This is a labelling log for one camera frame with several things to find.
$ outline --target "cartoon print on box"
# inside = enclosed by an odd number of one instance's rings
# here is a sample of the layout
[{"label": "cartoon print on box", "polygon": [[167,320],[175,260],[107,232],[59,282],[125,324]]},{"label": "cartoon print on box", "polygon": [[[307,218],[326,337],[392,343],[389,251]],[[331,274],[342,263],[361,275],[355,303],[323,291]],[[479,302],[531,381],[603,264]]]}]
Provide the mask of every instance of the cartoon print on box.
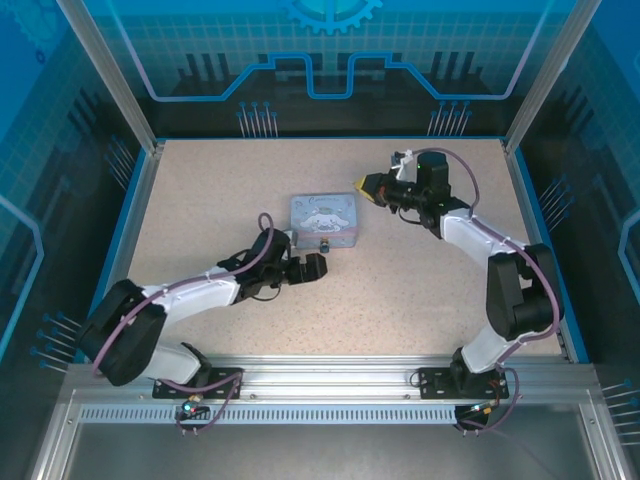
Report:
[{"label": "cartoon print on box", "polygon": [[299,195],[291,199],[291,228],[297,234],[297,248],[353,247],[358,220],[351,193]]},{"label": "cartoon print on box", "polygon": [[339,232],[342,227],[349,225],[348,220],[343,220],[338,215],[333,213],[333,210],[328,207],[320,207],[313,210],[315,215],[307,218],[305,221],[300,222],[302,228],[310,228],[314,232]]}]

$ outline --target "enclosure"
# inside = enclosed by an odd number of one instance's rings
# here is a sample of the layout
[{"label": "enclosure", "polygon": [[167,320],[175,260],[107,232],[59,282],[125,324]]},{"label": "enclosure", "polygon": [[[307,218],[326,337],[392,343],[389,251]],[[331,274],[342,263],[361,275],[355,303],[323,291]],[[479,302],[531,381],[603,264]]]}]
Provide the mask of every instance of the enclosure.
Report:
[{"label": "enclosure", "polygon": [[[2,478],[637,478],[637,2],[0,2]],[[91,373],[76,334],[117,281],[199,274],[422,148],[554,254],[564,317],[507,362],[498,435],[413,384],[487,323],[486,273],[362,197],[326,278],[163,330],[244,370],[210,431]]]}]

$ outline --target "beige work surface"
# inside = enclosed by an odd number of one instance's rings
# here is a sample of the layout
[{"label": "beige work surface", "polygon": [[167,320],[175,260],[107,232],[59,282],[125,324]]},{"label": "beige work surface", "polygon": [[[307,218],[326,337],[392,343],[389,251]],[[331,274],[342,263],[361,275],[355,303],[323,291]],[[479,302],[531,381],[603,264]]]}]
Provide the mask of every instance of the beige work surface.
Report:
[{"label": "beige work surface", "polygon": [[[478,209],[514,238],[526,231],[497,140],[171,140],[166,143],[129,277],[153,285],[202,273],[248,248],[257,217],[289,228],[292,195],[353,191],[396,150],[441,146],[473,168]],[[471,203],[467,173],[450,183]],[[487,323],[484,271],[456,247],[358,198],[354,248],[332,249],[320,281],[203,312],[163,332],[209,354],[450,354]],[[272,291],[263,289],[263,296]],[[555,337],[520,353],[557,354]]]}]

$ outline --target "robotic arm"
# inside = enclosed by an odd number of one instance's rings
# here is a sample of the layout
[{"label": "robotic arm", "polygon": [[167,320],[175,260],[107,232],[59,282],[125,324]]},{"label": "robotic arm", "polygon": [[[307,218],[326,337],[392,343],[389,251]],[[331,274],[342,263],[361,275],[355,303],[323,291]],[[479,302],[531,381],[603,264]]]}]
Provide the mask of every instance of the robotic arm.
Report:
[{"label": "robotic arm", "polygon": [[[419,221],[409,223],[422,225],[437,238],[457,246],[487,272],[489,324],[455,352],[450,366],[458,394],[462,398],[482,398],[476,394],[485,390],[487,379],[492,375],[495,378],[496,365],[501,364],[517,344],[548,329],[553,320],[551,301],[540,279],[510,245],[524,250],[542,270],[562,316],[553,256],[544,244],[525,245],[499,234],[474,215],[469,205],[451,196],[445,154],[420,154],[415,182],[408,181],[406,170],[412,160],[410,151],[396,153],[388,173],[367,175],[355,186],[368,200],[380,207],[389,207],[394,214],[398,210],[416,210]],[[521,282],[530,282],[530,285],[523,287]]]},{"label": "robotic arm", "polygon": [[95,361],[122,318],[142,302],[157,297],[135,314],[107,347],[99,362],[100,371],[114,386],[143,376],[203,387],[208,382],[211,365],[191,345],[159,344],[165,327],[210,308],[253,298],[263,287],[280,289],[283,283],[312,282],[327,273],[322,255],[309,254],[306,263],[302,263],[300,257],[291,257],[290,237],[274,230],[272,241],[259,261],[234,275],[256,260],[267,240],[265,230],[250,249],[218,262],[198,277],[172,284],[171,289],[168,285],[140,287],[128,279],[116,283],[78,333],[78,347]]}]

